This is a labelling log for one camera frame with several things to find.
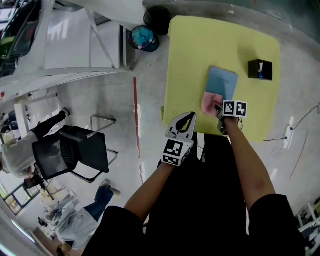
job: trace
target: black box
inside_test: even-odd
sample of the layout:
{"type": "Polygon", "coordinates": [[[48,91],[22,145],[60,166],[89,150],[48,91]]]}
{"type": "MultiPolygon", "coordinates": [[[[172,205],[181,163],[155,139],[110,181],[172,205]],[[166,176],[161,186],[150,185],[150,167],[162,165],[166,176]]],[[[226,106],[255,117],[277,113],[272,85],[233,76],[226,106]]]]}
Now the black box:
{"type": "Polygon", "coordinates": [[[272,62],[262,59],[249,61],[248,73],[249,78],[272,81],[272,62]]]}

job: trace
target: black office chair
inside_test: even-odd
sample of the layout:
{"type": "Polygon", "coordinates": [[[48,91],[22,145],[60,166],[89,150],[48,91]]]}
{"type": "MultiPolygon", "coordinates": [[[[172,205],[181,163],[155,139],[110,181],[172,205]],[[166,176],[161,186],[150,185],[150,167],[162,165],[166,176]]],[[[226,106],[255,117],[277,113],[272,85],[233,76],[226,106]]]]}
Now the black office chair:
{"type": "Polygon", "coordinates": [[[109,172],[111,165],[118,157],[118,152],[107,149],[105,135],[100,133],[116,123],[115,119],[93,115],[90,118],[110,121],[111,124],[97,131],[83,129],[77,126],[64,126],[57,133],[45,136],[41,141],[32,144],[33,154],[38,168],[45,180],[71,173],[76,177],[92,183],[102,173],[109,172]],[[107,152],[114,154],[108,162],[107,152]],[[93,178],[86,178],[74,172],[78,162],[99,171],[93,178]]]}

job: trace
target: black trash bin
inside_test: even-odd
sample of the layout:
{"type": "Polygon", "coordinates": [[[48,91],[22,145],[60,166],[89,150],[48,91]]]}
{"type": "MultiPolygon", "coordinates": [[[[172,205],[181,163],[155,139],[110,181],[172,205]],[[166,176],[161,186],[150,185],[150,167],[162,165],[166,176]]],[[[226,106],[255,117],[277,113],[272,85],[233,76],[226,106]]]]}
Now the black trash bin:
{"type": "Polygon", "coordinates": [[[167,35],[171,16],[167,8],[154,6],[144,14],[143,21],[157,34],[167,35]]]}
{"type": "Polygon", "coordinates": [[[156,34],[147,26],[137,26],[129,35],[129,44],[145,52],[154,52],[159,48],[160,42],[156,34]]]}

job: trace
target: yellow table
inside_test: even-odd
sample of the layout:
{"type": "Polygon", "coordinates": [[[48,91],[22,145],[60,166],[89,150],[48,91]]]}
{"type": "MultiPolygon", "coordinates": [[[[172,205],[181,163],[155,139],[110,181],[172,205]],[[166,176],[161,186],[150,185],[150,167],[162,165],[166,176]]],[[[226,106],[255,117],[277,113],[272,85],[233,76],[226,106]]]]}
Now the yellow table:
{"type": "Polygon", "coordinates": [[[216,66],[239,75],[234,100],[248,102],[243,132],[266,139],[273,122],[280,74],[280,45],[256,30],[215,19],[176,16],[169,29],[170,49],[162,119],[166,126],[182,113],[197,115],[195,131],[221,135],[218,119],[201,111],[208,70],[216,66]],[[248,61],[272,62],[273,81],[248,78],[248,61]]]}

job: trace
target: blue notebook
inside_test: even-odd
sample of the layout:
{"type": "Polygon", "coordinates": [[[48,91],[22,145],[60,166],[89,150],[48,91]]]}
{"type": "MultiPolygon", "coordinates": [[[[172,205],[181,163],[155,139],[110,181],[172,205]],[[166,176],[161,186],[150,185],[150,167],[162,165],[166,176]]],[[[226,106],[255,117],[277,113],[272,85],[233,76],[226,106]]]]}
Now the blue notebook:
{"type": "Polygon", "coordinates": [[[205,91],[219,94],[223,100],[232,100],[238,82],[238,75],[231,71],[211,66],[205,91]]]}

